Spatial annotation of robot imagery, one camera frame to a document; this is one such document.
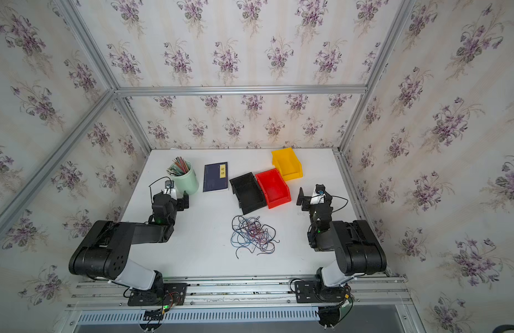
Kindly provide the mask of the black plastic bin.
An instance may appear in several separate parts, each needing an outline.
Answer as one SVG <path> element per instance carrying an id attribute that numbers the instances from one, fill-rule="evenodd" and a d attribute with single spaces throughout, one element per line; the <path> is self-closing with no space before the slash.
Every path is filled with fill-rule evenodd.
<path id="1" fill-rule="evenodd" d="M 267 206 L 264 193 L 253 173 L 232 178 L 229 182 L 244 215 Z"/>

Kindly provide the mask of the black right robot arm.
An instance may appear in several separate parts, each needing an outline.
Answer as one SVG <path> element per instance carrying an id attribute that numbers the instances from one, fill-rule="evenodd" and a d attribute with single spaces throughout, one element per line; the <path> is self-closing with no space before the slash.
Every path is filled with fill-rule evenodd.
<path id="1" fill-rule="evenodd" d="M 337 210 L 332 206 L 333 198 L 324 185 L 317 184 L 309 196 L 300 189 L 296 200 L 301 210 L 309 214 L 309 246 L 316 252 L 335 254 L 335 260 L 315 274 L 318 291 L 344 287 L 356 277 L 383 273 L 387 269 L 387 256 L 369 223 L 334 220 Z"/>

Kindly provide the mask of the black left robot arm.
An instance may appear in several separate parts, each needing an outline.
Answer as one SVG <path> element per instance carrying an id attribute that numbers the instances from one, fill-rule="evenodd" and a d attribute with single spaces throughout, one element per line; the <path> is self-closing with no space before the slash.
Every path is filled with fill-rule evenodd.
<path id="1" fill-rule="evenodd" d="M 189 208 L 189 195 L 176 198 L 160 192 L 152 197 L 152 215 L 145 223 L 99 220 L 93 224 L 68 264 L 75 276 L 106 279 L 137 291 L 160 293 L 162 274 L 129 259 L 133 245 L 163 244 L 175 230 L 177 213 Z"/>

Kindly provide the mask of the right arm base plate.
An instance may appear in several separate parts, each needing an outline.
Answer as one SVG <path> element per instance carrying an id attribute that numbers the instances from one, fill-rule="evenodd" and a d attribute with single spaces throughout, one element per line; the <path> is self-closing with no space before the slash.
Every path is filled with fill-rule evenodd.
<path id="1" fill-rule="evenodd" d="M 314 280 L 294 279 L 290 282 L 297 303 L 340 303 L 351 294 L 348 284 L 339 287 L 326 287 Z"/>

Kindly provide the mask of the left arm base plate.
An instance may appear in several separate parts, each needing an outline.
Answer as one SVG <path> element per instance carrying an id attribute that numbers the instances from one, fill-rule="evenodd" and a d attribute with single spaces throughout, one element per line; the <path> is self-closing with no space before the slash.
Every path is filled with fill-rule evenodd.
<path id="1" fill-rule="evenodd" d="M 188 285 L 186 283 L 165 283 L 164 289 L 141 291 L 133 289 L 128 298 L 130 307 L 183 305 Z"/>

